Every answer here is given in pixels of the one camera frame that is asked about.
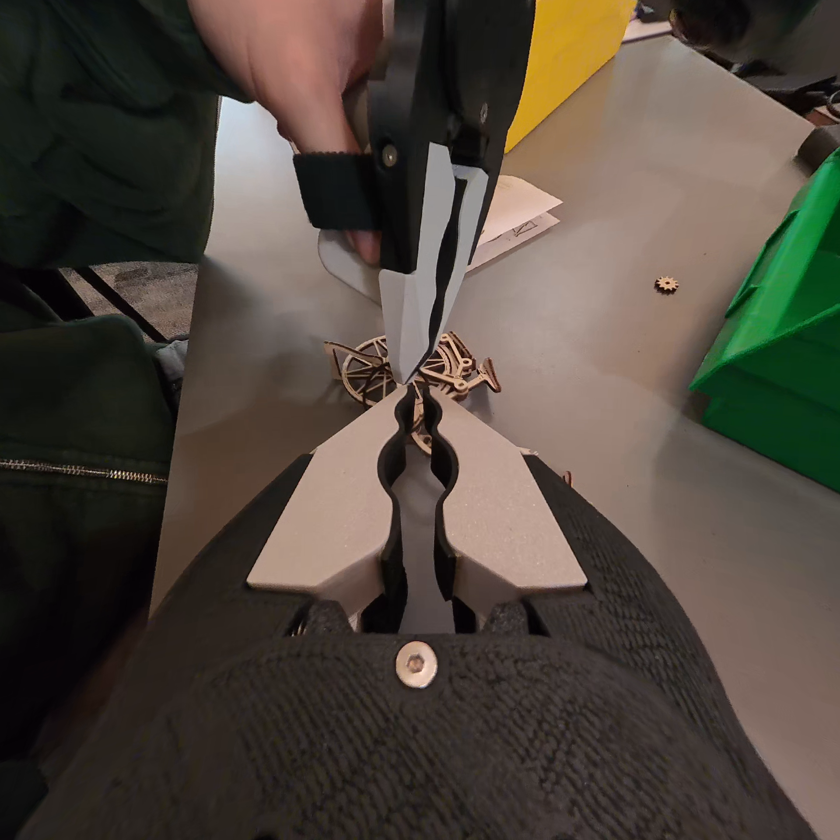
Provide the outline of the grey desk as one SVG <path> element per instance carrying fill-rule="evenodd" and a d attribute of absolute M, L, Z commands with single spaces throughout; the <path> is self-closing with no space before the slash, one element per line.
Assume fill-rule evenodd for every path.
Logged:
<path fill-rule="evenodd" d="M 632 540 L 772 765 L 838 761 L 838 495 L 699 424 L 689 383 L 802 183 L 807 123 L 674 38 L 625 45 L 506 160 L 562 200 L 473 269 L 449 325 L 495 361 L 470 407 Z M 355 415 L 324 340 L 378 307 L 321 266 L 291 151 L 224 100 L 152 609 L 214 534 Z M 673 277 L 677 292 L 655 290 Z"/>

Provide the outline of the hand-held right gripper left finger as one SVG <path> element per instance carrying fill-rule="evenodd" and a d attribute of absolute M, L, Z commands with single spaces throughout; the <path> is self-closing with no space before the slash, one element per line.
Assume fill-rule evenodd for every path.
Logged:
<path fill-rule="evenodd" d="M 415 391 L 394 392 L 315 448 L 246 582 L 339 603 L 368 632 L 397 632 L 407 600 L 393 484 Z"/>

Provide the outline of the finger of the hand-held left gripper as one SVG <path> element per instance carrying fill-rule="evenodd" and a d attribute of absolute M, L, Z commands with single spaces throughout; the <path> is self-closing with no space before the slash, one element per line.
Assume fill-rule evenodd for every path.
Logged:
<path fill-rule="evenodd" d="M 447 325 L 483 225 L 489 176 L 479 167 L 430 164 L 417 267 L 408 280 L 408 380 Z"/>
<path fill-rule="evenodd" d="M 457 178 L 446 146 L 430 143 L 415 270 L 380 271 L 381 305 L 388 361 L 395 381 L 405 385 L 431 352 L 443 330 L 466 270 L 461 242 L 468 220 L 468 180 Z"/>

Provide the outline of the wooden bicycle model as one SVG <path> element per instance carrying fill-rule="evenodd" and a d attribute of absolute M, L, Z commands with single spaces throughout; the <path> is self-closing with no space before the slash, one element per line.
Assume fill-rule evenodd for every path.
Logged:
<path fill-rule="evenodd" d="M 368 339 L 357 347 L 326 341 L 324 351 L 330 358 L 332 378 L 343 384 L 359 404 L 372 406 L 396 388 L 384 335 Z M 432 438 L 424 424 L 422 390 L 436 388 L 456 402 L 481 385 L 494 393 L 501 392 L 495 365 L 490 358 L 478 362 L 455 332 L 445 332 L 437 348 L 427 358 L 413 379 L 415 392 L 412 438 L 425 454 L 431 455 Z"/>

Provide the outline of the green jacket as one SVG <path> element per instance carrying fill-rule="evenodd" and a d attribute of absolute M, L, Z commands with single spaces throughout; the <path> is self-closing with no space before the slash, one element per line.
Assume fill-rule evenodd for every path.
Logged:
<path fill-rule="evenodd" d="M 47 719 L 151 591 L 175 432 L 157 354 L 57 270 L 2 265 L 2 838 L 46 796 Z"/>

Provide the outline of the instruction booklet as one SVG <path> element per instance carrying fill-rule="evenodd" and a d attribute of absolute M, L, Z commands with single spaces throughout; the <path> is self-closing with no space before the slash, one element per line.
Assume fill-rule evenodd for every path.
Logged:
<path fill-rule="evenodd" d="M 500 175 L 485 226 L 467 268 L 474 270 L 547 232 L 562 200 L 514 175 Z"/>

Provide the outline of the black office chair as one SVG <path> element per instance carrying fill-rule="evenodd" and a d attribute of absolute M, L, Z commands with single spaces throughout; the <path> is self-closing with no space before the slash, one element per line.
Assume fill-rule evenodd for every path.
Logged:
<path fill-rule="evenodd" d="M 838 1 L 674 1 L 669 18 L 685 44 L 733 63 L 839 70 Z"/>

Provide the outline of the person's left hand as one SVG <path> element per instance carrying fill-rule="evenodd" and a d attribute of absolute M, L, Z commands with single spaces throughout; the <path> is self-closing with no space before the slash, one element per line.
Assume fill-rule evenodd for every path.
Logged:
<path fill-rule="evenodd" d="M 379 1 L 189 1 L 204 45 L 294 151 L 361 149 L 343 95 L 374 64 Z"/>

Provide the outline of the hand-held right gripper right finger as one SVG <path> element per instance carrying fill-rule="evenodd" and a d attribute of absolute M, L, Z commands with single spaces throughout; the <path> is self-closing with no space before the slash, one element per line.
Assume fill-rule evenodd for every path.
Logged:
<path fill-rule="evenodd" d="M 503 603 L 582 592 L 586 575 L 531 470 L 539 457 L 436 388 L 423 393 L 423 409 L 444 490 L 434 569 L 456 632 L 479 630 Z"/>

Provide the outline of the yellow box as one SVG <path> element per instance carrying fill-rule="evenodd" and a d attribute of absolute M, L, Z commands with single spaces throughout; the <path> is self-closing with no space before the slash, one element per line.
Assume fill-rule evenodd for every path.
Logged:
<path fill-rule="evenodd" d="M 537 1 L 510 152 L 619 50 L 635 1 Z"/>

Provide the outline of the green plastic bin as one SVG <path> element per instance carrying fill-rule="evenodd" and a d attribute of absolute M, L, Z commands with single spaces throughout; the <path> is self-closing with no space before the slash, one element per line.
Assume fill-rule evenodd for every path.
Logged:
<path fill-rule="evenodd" d="M 731 300 L 690 390 L 703 426 L 839 490 L 839 151 L 803 185 Z"/>

